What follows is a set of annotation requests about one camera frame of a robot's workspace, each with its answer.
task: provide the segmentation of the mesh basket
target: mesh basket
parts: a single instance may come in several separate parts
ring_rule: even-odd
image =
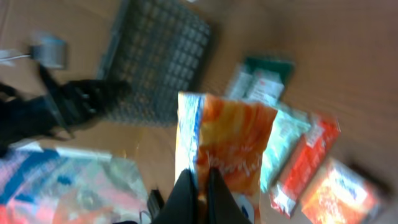
[[[209,41],[209,25],[176,0],[124,0],[98,78],[126,80],[132,93],[108,118],[175,124],[178,92],[194,87]]]

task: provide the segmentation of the cardboard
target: cardboard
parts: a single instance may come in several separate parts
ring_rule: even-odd
[[[95,78],[105,54],[110,30],[121,0],[2,0],[0,1],[0,49],[27,52],[31,39],[48,32],[68,44],[67,69],[52,71],[60,83]],[[28,98],[45,93],[31,60],[14,66],[0,65],[0,82],[22,91]],[[131,157],[141,138],[141,128],[101,121],[75,132],[69,141],[40,140],[44,147],[103,151]]]

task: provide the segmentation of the table surface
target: table surface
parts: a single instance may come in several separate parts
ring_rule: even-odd
[[[224,95],[245,55],[292,59],[282,101],[337,116],[341,136],[331,156],[398,187],[397,1],[198,0],[193,8],[216,27],[200,91]],[[174,184],[175,132],[147,128],[134,155],[147,188],[164,197]],[[266,223],[310,223],[301,212],[289,221],[264,210]],[[397,211],[392,198],[376,223],[397,223]]]

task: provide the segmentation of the snack package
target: snack package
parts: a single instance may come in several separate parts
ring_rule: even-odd
[[[292,110],[283,104],[279,104],[277,109],[267,149],[262,154],[260,186],[265,193],[283,168],[297,141],[311,128],[308,114]]]
[[[340,133],[336,119],[315,115],[312,120],[269,193],[271,207],[288,217]]]
[[[382,198],[373,184],[330,159],[302,200],[303,213],[314,224],[366,224],[380,211]]]
[[[293,68],[293,63],[287,60],[248,57],[239,66],[227,96],[231,99],[255,100],[274,106]]]
[[[218,168],[245,215],[260,223],[262,153],[276,114],[262,103],[179,93],[175,179],[190,169],[203,193],[210,167]]]

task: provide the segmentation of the black basket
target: black basket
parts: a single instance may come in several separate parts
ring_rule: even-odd
[[[178,92],[195,86],[209,41],[209,25],[177,0],[124,0],[98,79],[126,80],[132,93],[108,118],[175,124]]]

